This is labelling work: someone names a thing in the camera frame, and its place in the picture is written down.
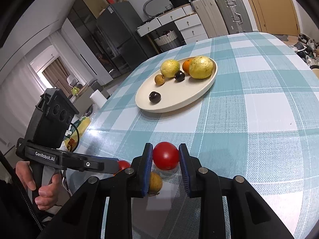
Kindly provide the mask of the red tomato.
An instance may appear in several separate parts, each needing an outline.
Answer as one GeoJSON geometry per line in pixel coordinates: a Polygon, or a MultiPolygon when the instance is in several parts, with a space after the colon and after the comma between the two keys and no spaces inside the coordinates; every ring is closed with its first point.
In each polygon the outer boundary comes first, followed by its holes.
{"type": "Polygon", "coordinates": [[[179,163],[178,149],[170,142],[160,142],[153,150],[153,162],[160,170],[173,170],[179,163]]]}
{"type": "Polygon", "coordinates": [[[117,163],[118,163],[118,166],[119,166],[119,171],[131,167],[131,163],[127,162],[125,160],[119,160],[119,161],[117,161],[117,163]]]}

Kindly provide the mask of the small brown kiwi fruit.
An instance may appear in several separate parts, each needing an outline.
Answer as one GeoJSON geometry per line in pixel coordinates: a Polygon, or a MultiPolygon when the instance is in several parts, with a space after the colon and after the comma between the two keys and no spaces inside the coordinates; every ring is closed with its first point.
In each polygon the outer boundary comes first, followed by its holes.
{"type": "Polygon", "coordinates": [[[148,194],[157,195],[162,189],[162,186],[163,186],[163,181],[161,177],[157,173],[151,172],[148,194]]]}

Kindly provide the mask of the dark plum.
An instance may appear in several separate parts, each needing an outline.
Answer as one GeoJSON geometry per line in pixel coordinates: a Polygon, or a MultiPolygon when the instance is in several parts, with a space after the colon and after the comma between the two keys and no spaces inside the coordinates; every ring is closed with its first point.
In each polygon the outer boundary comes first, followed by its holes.
{"type": "Polygon", "coordinates": [[[174,75],[174,79],[177,81],[177,82],[181,82],[185,79],[185,74],[183,71],[178,71],[176,72],[176,74],[174,75]]]}
{"type": "Polygon", "coordinates": [[[156,92],[156,91],[153,91],[149,94],[149,100],[151,103],[153,104],[157,104],[160,102],[161,100],[161,95],[160,93],[156,92]]]}

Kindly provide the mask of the yellow plastic bag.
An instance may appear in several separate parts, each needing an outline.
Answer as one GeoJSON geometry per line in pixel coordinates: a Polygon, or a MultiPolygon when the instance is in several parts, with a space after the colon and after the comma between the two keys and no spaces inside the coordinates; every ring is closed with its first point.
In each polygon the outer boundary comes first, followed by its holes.
{"type": "Polygon", "coordinates": [[[64,145],[67,151],[74,152],[80,144],[80,138],[90,125],[89,117],[82,117],[80,120],[71,123],[69,129],[65,133],[64,145]]]}

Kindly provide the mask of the cream oval plate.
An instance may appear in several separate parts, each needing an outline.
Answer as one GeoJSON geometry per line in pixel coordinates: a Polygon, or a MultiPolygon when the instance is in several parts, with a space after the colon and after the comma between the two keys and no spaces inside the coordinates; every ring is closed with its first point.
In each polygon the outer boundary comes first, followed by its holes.
{"type": "Polygon", "coordinates": [[[185,107],[195,100],[202,97],[213,86],[218,65],[213,63],[213,72],[206,79],[194,79],[189,74],[185,75],[183,81],[176,81],[174,78],[167,78],[163,85],[158,86],[155,83],[155,76],[160,74],[157,70],[147,78],[136,92],[135,103],[138,108],[151,113],[166,113],[185,107]],[[149,100],[151,92],[157,92],[160,95],[158,103],[152,103],[149,100]]]}

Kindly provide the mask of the white paper towel roll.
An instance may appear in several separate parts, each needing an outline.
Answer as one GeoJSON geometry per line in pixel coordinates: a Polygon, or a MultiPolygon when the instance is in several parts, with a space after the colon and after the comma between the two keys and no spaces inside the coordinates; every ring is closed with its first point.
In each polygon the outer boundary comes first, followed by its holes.
{"type": "Polygon", "coordinates": [[[99,109],[101,109],[107,102],[107,98],[99,90],[95,90],[91,94],[90,99],[99,109]]]}

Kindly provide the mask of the small brown round fruit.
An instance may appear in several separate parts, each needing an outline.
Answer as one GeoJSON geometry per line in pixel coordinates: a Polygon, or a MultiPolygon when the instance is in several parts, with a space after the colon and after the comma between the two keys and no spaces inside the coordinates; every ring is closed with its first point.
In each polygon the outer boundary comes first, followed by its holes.
{"type": "Polygon", "coordinates": [[[165,77],[162,74],[158,74],[154,78],[155,84],[161,86],[165,83],[165,77]]]}

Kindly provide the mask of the teal checked tablecloth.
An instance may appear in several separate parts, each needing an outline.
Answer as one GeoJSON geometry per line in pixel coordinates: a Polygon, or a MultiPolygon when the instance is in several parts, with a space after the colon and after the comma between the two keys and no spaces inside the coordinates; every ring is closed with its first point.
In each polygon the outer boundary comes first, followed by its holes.
{"type": "Polygon", "coordinates": [[[77,151],[131,161],[162,141],[186,144],[220,176],[245,177],[294,238],[318,221],[318,78],[275,36],[223,36],[148,59],[93,114],[77,151]],[[137,90],[164,61],[200,55],[219,68],[202,98],[163,114],[136,106],[137,90]]]}

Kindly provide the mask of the large yellow citrus fruit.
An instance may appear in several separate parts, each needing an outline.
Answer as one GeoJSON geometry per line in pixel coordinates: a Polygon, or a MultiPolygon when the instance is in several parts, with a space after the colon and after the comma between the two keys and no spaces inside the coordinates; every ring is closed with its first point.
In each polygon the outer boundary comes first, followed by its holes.
{"type": "Polygon", "coordinates": [[[174,59],[166,60],[160,66],[160,72],[166,78],[173,78],[180,70],[180,63],[174,59]]]}

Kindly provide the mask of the yellow-green citrus fruit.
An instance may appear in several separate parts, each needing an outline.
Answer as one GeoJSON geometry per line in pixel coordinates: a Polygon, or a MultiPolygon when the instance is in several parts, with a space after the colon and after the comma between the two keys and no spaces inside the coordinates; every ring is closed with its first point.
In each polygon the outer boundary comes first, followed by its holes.
{"type": "Polygon", "coordinates": [[[206,79],[211,76],[213,70],[214,63],[206,56],[193,58],[189,65],[189,74],[194,79],[206,79]]]}

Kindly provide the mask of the white drawer cabinet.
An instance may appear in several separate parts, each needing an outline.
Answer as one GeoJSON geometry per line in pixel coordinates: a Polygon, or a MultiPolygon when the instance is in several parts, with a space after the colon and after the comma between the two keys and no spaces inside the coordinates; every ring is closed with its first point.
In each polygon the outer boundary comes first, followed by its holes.
{"type": "Polygon", "coordinates": [[[204,26],[190,4],[183,5],[161,14],[137,28],[143,37],[152,34],[160,37],[164,31],[174,30],[182,45],[208,39],[204,26]]]}

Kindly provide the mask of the beige suitcase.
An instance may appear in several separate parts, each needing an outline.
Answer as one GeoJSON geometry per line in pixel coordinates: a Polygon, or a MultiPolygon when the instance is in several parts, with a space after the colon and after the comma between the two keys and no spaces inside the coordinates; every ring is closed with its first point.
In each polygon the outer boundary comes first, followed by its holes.
{"type": "Polygon", "coordinates": [[[209,38],[229,34],[215,0],[194,0],[192,1],[192,6],[198,14],[209,38]]]}

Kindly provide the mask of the white oval mirror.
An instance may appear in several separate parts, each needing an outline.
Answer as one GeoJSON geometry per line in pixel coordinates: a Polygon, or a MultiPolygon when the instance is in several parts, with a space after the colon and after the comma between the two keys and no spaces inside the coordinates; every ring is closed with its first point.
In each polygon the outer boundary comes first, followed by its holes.
{"type": "Polygon", "coordinates": [[[148,17],[156,17],[172,8],[170,0],[148,0],[144,3],[143,12],[148,17]]]}

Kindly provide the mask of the silver suitcase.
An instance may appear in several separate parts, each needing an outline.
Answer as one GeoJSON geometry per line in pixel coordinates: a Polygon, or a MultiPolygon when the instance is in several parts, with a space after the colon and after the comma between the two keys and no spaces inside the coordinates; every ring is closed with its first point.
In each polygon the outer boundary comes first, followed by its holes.
{"type": "Polygon", "coordinates": [[[247,9],[242,0],[215,0],[229,34],[252,32],[247,9]]]}

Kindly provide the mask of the wooden door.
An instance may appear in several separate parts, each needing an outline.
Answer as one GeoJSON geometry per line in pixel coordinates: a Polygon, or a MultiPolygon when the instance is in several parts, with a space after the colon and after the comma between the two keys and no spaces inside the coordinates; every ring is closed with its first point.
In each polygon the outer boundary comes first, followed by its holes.
{"type": "Polygon", "coordinates": [[[292,0],[248,0],[260,31],[298,36],[299,23],[292,0]]]}

